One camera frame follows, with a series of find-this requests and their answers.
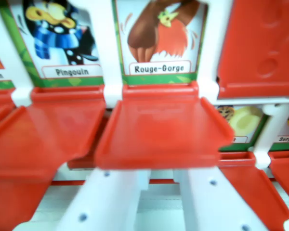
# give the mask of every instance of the white plastic frame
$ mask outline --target white plastic frame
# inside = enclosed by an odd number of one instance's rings
[[[12,100],[16,106],[29,106],[32,104],[30,93],[34,85],[23,65],[20,56],[13,44],[0,14],[0,60],[4,69],[0,70],[15,86]]]
[[[62,217],[57,231],[133,231],[141,190],[149,170],[103,171],[87,178]]]
[[[218,169],[177,170],[186,231],[268,230]]]

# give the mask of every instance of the screw hole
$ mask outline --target screw hole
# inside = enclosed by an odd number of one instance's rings
[[[82,213],[82,214],[79,216],[79,221],[80,221],[80,222],[84,222],[87,218],[88,218],[87,214]]]
[[[217,185],[217,181],[216,180],[210,180],[210,184],[213,185],[213,186],[216,186]]]
[[[248,225],[242,225],[242,230],[243,231],[250,231],[250,228]]]

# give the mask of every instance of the green leaf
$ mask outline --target green leaf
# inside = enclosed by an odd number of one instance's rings
[[[77,85],[81,82],[81,79],[80,79],[80,78],[70,78],[70,79],[68,79],[68,81],[69,81],[73,86],[77,86]]]
[[[181,80],[183,83],[189,83],[189,82],[191,81],[190,78],[184,77],[184,76],[177,76],[177,78],[178,78],[179,80]]]

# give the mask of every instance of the name label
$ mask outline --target name label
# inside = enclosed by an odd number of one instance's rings
[[[246,136],[236,136],[233,138],[233,143],[246,143],[247,137]]]
[[[182,74],[190,71],[191,62],[188,60],[130,64],[131,75]]]
[[[278,136],[275,143],[289,143],[289,136]]]
[[[45,78],[97,77],[102,76],[99,64],[44,66],[42,72]]]

